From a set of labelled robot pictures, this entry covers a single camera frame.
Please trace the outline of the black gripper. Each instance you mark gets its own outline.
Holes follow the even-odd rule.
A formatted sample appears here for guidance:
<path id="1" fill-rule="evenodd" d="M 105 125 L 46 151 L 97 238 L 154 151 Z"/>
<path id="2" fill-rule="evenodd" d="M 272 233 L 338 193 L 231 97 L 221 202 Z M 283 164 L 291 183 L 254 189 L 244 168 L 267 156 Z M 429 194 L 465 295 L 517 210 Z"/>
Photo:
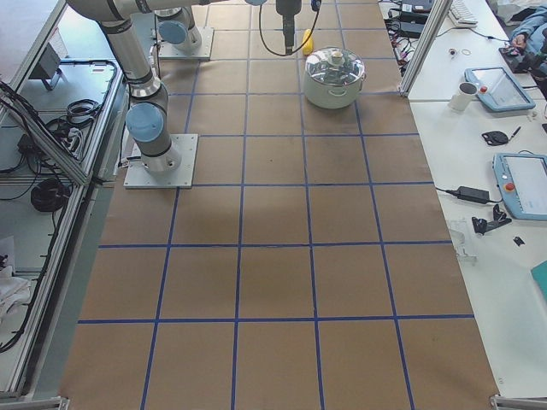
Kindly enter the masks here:
<path id="1" fill-rule="evenodd" d="M 275 8 L 282 18 L 285 53 L 291 54 L 295 43 L 295 16 L 298 14 L 298 0 L 276 0 Z"/>

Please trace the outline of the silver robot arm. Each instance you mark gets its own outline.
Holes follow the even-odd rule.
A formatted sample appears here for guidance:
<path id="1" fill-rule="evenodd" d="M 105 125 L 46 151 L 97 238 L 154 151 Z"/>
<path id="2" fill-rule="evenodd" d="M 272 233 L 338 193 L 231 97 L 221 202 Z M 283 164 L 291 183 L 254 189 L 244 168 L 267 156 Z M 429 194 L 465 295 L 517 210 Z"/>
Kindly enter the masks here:
<path id="1" fill-rule="evenodd" d="M 191 7 L 206 1 L 69 1 L 78 14 L 95 21 L 129 85 L 131 107 L 126 128 L 151 173 L 174 170 L 181 153 L 167 129 L 168 92 L 151 66 L 132 26 L 132 15 L 154 13 L 160 18 L 162 38 L 191 47 L 189 36 L 201 42 Z"/>
<path id="2" fill-rule="evenodd" d="M 210 26 L 197 26 L 191 7 L 157 10 L 154 15 L 160 59 L 210 59 L 215 30 Z"/>

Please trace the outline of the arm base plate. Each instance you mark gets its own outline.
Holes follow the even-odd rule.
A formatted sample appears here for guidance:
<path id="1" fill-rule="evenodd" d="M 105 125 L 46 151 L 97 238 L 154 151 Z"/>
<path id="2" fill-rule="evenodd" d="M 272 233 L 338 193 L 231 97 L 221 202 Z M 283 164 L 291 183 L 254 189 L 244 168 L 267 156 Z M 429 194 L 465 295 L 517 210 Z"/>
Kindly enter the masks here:
<path id="1" fill-rule="evenodd" d="M 171 189 L 192 187 L 197 156 L 197 134 L 171 134 L 171 147 L 161 156 L 142 156 L 134 143 L 124 186 L 127 189 Z"/>
<path id="2" fill-rule="evenodd" d="M 212 27 L 194 27 L 189 32 L 178 29 L 168 34 L 160 31 L 162 40 L 159 58 L 163 60 L 209 61 L 215 30 Z"/>

